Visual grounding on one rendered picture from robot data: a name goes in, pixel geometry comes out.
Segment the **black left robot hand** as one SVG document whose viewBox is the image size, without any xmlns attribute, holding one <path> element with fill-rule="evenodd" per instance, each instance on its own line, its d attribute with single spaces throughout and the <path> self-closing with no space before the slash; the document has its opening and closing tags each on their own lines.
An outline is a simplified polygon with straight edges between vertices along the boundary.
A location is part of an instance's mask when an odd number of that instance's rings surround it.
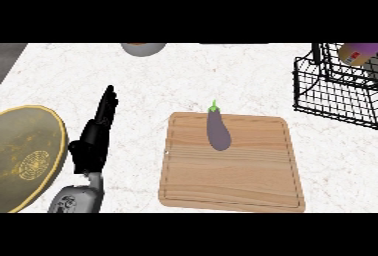
<svg viewBox="0 0 378 256">
<path fill-rule="evenodd" d="M 94 118 L 87 121 L 79 139 L 70 141 L 67 145 L 75 174 L 101 172 L 116 105 L 116 93 L 113 86 L 109 85 L 101 95 Z"/>
</svg>

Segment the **wooden cutting board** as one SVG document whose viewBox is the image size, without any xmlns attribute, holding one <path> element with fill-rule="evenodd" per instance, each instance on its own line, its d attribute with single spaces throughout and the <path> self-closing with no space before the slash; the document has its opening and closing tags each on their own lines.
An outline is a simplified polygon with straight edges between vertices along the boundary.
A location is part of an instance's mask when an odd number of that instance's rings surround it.
<svg viewBox="0 0 378 256">
<path fill-rule="evenodd" d="M 157 199 L 166 206 L 250 212 L 305 209 L 286 122 L 228 115 L 230 147 L 206 139 L 206 115 L 175 112 L 168 119 Z"/>
</svg>

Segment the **olive round plate yellow rim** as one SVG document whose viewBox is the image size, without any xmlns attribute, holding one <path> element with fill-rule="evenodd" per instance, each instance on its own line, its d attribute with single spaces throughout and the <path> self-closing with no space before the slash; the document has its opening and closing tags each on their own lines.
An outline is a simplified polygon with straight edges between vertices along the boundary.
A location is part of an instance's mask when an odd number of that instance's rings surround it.
<svg viewBox="0 0 378 256">
<path fill-rule="evenodd" d="M 25 105 L 0 112 L 0 213 L 19 212 L 60 173 L 67 147 L 53 110 Z"/>
</svg>

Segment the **purple eggplant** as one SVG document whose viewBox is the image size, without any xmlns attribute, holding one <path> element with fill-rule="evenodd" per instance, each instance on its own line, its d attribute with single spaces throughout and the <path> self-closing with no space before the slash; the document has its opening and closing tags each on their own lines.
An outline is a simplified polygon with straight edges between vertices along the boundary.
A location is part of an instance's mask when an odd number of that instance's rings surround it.
<svg viewBox="0 0 378 256">
<path fill-rule="evenodd" d="M 206 113 L 206 137 L 212 148 L 222 151 L 230 147 L 231 137 L 221 119 L 219 108 L 211 104 Z"/>
</svg>

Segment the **grey round bowl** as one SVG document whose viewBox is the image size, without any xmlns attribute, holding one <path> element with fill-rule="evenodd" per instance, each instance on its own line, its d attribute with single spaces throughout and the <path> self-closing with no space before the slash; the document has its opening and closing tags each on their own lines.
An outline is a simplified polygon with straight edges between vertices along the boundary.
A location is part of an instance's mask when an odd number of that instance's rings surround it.
<svg viewBox="0 0 378 256">
<path fill-rule="evenodd" d="M 165 43 L 122 43 L 120 47 L 131 56 L 147 57 L 163 49 Z"/>
</svg>

